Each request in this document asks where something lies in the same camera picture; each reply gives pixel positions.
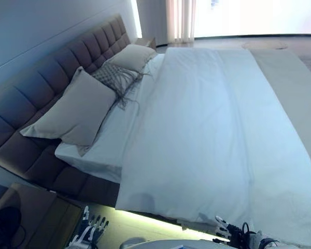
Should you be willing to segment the black silver robot right hand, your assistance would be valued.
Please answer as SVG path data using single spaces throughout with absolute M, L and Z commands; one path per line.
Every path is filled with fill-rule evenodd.
M 217 222 L 216 236 L 228 239 L 232 243 L 243 242 L 243 231 L 240 228 L 229 224 L 220 216 L 215 216 L 215 220 Z

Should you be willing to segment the black silver robot left hand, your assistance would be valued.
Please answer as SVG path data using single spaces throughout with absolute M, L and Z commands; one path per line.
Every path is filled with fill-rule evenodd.
M 108 225 L 109 221 L 106 217 L 90 216 L 89 206 L 86 205 L 78 231 L 69 242 L 69 246 L 73 248 L 98 248 L 98 241 L 105 233 Z

